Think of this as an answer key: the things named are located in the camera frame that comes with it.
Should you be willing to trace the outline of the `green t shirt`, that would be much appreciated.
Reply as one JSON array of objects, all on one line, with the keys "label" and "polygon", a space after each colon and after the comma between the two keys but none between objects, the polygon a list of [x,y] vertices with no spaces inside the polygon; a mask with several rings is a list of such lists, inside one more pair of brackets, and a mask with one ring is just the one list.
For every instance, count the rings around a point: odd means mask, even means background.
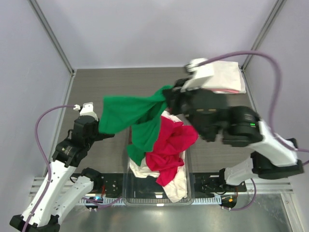
[{"label": "green t shirt", "polygon": [[117,134],[131,128],[131,144],[127,146],[127,153],[138,166],[141,165],[145,153],[153,151],[159,137],[161,115],[168,106],[163,91],[170,89],[172,86],[163,86],[148,97],[103,97],[99,132]]}]

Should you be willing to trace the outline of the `clear plastic bin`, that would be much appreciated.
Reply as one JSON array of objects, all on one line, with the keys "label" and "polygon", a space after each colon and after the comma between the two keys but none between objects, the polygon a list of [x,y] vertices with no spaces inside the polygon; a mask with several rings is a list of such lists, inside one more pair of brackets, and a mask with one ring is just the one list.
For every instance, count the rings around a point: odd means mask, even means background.
[{"label": "clear plastic bin", "polygon": [[123,177],[123,202],[127,206],[187,206],[195,198],[190,149],[181,153],[184,166],[179,167],[176,181],[171,181],[165,187],[156,180],[159,172],[152,172],[146,162],[136,165],[127,159],[126,171]]}]

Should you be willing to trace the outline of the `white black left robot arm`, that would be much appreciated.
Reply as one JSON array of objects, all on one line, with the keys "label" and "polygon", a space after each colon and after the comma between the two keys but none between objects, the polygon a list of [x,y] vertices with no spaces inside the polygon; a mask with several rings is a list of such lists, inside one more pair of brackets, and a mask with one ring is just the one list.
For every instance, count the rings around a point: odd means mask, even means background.
[{"label": "white black left robot arm", "polygon": [[68,213],[86,194],[102,189],[102,174],[91,168],[82,171],[70,189],[61,192],[94,142],[110,138],[98,131],[96,113],[80,113],[68,136],[55,149],[48,174],[27,209],[10,220],[20,232],[57,232]]}]

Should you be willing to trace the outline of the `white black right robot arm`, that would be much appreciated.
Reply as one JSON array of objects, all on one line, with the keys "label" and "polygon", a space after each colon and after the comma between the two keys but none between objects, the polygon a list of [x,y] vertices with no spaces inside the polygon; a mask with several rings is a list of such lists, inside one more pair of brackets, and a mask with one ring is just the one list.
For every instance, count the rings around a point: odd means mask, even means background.
[{"label": "white black right robot arm", "polygon": [[163,96],[173,115],[182,114],[199,136],[214,142],[222,134],[222,143],[253,150],[245,161],[219,171],[218,187],[229,191],[252,178],[276,180],[302,174],[296,139],[282,139],[272,133],[259,114],[247,106],[229,106],[224,94],[195,89],[182,92],[166,89]]}]

